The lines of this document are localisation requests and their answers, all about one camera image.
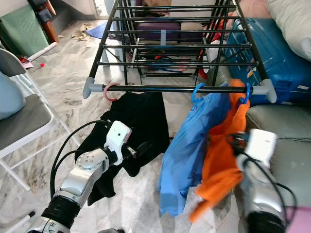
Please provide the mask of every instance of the pink ring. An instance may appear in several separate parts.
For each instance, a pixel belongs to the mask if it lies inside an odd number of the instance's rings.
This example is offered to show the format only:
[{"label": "pink ring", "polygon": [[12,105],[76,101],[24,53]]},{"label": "pink ring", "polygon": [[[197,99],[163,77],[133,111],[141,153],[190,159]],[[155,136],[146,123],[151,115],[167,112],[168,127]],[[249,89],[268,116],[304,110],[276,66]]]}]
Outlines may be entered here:
[{"label": "pink ring", "polygon": [[118,100],[117,98],[109,98],[108,96],[107,96],[107,91],[108,91],[108,89],[111,87],[111,86],[115,86],[115,85],[120,85],[120,83],[109,83],[107,86],[105,86],[105,88],[104,88],[104,97],[105,97],[105,99],[106,100],[108,100],[108,101],[115,101],[115,100]]}]

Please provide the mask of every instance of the blue hanger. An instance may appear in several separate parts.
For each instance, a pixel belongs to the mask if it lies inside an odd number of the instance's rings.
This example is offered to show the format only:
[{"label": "blue hanger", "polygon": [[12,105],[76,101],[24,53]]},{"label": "blue hanger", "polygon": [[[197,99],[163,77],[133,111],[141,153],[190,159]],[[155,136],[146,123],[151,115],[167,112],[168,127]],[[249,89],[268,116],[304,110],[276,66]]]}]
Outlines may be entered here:
[{"label": "blue hanger", "polygon": [[249,95],[251,92],[251,85],[249,83],[246,84],[246,96],[245,98],[240,98],[240,103],[241,104],[246,104],[248,99],[249,99]]},{"label": "blue hanger", "polygon": [[196,98],[196,97],[195,97],[196,93],[198,92],[198,90],[199,90],[202,86],[205,86],[205,83],[200,83],[200,84],[193,90],[193,93],[192,93],[192,95],[191,95],[191,101],[194,103],[194,105],[193,105],[191,111],[194,110],[194,109],[197,107],[198,103],[203,99],[203,98]]}]

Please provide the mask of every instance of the blue cushion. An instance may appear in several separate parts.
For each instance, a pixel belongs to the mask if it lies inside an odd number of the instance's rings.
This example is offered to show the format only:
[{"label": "blue cushion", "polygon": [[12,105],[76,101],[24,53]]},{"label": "blue cushion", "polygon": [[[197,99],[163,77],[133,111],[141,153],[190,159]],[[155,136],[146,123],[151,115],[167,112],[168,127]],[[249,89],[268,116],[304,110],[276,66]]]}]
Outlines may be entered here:
[{"label": "blue cushion", "polygon": [[25,105],[25,99],[17,84],[0,72],[0,120],[18,112]]}]

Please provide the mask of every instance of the white marble floor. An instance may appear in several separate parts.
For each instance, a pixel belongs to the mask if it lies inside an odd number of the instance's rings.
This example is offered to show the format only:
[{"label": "white marble floor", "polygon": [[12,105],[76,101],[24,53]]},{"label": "white marble floor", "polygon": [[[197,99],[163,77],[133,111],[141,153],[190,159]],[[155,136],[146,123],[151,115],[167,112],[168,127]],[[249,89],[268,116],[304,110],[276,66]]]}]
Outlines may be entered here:
[{"label": "white marble floor", "polygon": [[[62,34],[57,47],[39,57],[30,69],[34,80],[44,91],[48,101],[71,130],[91,120],[98,119],[110,108],[102,94],[92,94],[87,100],[82,98],[82,89],[89,74],[97,51],[99,39],[89,41],[71,40],[71,33],[85,22],[72,23]],[[99,67],[95,77],[97,83],[123,82],[123,73],[119,67]],[[182,84],[192,85],[189,78],[158,78],[143,80],[144,84]],[[129,70],[129,82],[139,84],[139,76],[135,70]],[[111,92],[112,97],[123,93]],[[170,135],[174,135],[191,108],[190,94],[165,93],[163,95]],[[55,127],[38,140],[29,143],[8,155],[4,160],[9,164],[16,163],[26,154],[38,150],[51,139],[64,135],[60,126]],[[90,132],[91,127],[78,133],[82,141]],[[49,179],[54,158],[62,144],[60,142],[37,154],[15,172],[30,186],[25,191],[4,169],[0,168],[0,232],[5,232],[14,222],[25,216],[31,210],[40,215],[50,200]],[[70,142],[64,152],[76,149]],[[239,214],[234,195],[229,195],[213,210],[207,211],[202,219],[191,224],[188,216],[200,200],[195,194],[195,188],[190,189],[186,208],[183,214],[172,217],[159,214],[159,194],[156,184],[161,168],[162,155],[144,166],[136,177],[129,177],[121,170],[114,179],[116,196],[104,198],[90,207],[84,207],[79,213],[71,232],[96,233],[108,228],[123,228],[126,232],[132,229],[134,233],[235,233],[238,232]],[[66,159],[59,169],[56,185],[73,167],[73,156]],[[30,221],[24,224],[16,233],[23,233],[29,227]]]}]

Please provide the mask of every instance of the drying rack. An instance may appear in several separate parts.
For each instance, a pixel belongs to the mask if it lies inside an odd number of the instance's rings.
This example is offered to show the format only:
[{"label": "drying rack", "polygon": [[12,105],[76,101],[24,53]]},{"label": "drying rack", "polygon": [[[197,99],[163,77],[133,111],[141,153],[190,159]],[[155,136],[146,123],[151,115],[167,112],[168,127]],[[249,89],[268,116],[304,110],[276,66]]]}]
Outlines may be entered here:
[{"label": "drying rack", "polygon": [[[228,16],[230,8],[235,8],[236,17]],[[145,10],[156,12],[202,12],[211,11],[210,17],[138,17],[139,14]],[[243,27],[242,30],[227,30],[227,20],[240,20]],[[221,21],[223,20],[223,29],[218,29]],[[113,22],[117,23],[117,30],[110,31],[110,27]],[[153,30],[142,31],[137,30],[137,24],[139,23],[170,23],[170,22],[199,22],[206,23],[205,30]],[[110,33],[121,36],[121,45],[108,45],[106,44],[107,37]],[[187,43],[185,39],[178,38],[173,39],[177,43],[170,43],[171,39],[166,39],[167,35],[181,33],[202,33],[202,40],[188,39]],[[211,44],[212,39],[216,33],[221,33],[220,43]],[[244,33],[247,42],[244,44],[225,44],[226,33]],[[143,34],[158,34],[158,38],[144,39],[140,38]],[[125,35],[128,35],[130,44],[125,44]],[[208,54],[209,48],[218,48],[217,58],[211,61]],[[225,61],[221,61],[221,53],[223,48],[235,48],[236,53],[232,54]],[[109,49],[121,49],[122,59],[115,56]],[[252,62],[227,62],[230,58],[237,56],[239,53],[246,49],[250,49],[253,54]],[[133,58],[131,61],[126,60],[126,50],[132,52]],[[166,59],[154,59],[144,58],[142,54],[146,51],[165,51],[165,55],[171,55],[177,58]],[[103,52],[109,52],[116,57],[117,62],[100,61]],[[163,53],[152,52],[149,55],[161,56]],[[179,57],[192,56],[195,59],[179,59]],[[198,92],[204,93],[246,93],[246,87],[217,87],[214,86],[216,82],[216,76],[219,66],[249,66],[250,68],[257,68],[261,78],[261,85],[252,86],[250,88],[250,94],[266,95],[270,102],[276,101],[276,93],[271,80],[268,78],[263,62],[260,58],[254,39],[248,29],[243,12],[237,0],[216,0],[215,5],[195,5],[195,6],[131,6],[130,0],[115,0],[112,11],[110,13],[106,29],[101,39],[99,48],[97,50],[94,63],[92,65],[89,77],[86,80],[86,84],[83,90],[83,97],[86,99],[91,92],[103,92],[106,87],[105,84],[94,84],[94,78],[98,69],[98,66],[121,66],[124,70],[124,83],[125,85],[115,85],[109,88],[109,91],[136,91],[136,92],[193,92],[196,86],[159,86],[159,85],[142,85],[142,77],[189,77],[197,81],[199,70],[202,68],[213,68],[214,75],[212,80],[212,86],[204,86],[198,90]],[[144,69],[176,69],[180,66],[187,66],[187,72],[182,74],[176,73],[158,73],[158,72],[146,72]],[[140,75],[141,85],[128,85],[127,69],[135,68]]]}]

